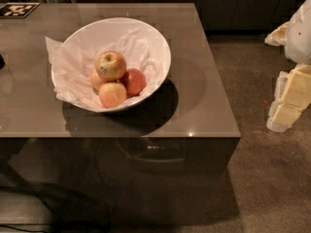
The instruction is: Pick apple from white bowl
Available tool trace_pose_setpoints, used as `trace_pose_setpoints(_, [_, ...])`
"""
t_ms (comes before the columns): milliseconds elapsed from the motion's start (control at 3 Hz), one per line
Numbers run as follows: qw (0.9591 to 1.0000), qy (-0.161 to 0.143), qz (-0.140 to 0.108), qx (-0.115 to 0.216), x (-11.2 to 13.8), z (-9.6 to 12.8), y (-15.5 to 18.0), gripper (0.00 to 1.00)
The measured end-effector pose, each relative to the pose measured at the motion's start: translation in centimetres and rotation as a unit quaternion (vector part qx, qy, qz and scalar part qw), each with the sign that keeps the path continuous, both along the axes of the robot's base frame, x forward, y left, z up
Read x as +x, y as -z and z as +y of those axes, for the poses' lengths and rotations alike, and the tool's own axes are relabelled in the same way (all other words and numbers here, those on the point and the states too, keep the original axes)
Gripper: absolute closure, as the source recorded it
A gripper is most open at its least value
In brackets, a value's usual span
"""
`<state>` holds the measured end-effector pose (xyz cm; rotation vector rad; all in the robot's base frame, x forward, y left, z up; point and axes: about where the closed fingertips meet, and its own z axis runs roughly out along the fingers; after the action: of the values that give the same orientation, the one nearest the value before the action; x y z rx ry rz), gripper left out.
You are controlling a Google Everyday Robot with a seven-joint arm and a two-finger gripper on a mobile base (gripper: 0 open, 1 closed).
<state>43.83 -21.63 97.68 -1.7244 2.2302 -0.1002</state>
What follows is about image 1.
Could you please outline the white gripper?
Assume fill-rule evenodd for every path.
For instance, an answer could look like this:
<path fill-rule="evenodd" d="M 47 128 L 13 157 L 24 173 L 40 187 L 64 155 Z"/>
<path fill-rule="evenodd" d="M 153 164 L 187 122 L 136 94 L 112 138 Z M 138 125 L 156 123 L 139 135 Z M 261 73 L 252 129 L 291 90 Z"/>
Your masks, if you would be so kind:
<path fill-rule="evenodd" d="M 266 127 L 285 132 L 311 104 L 311 0 L 305 0 L 289 22 L 271 33 L 264 42 L 270 46 L 285 46 L 285 55 L 297 64 L 290 73 L 281 71 L 277 78 L 274 101 Z"/>

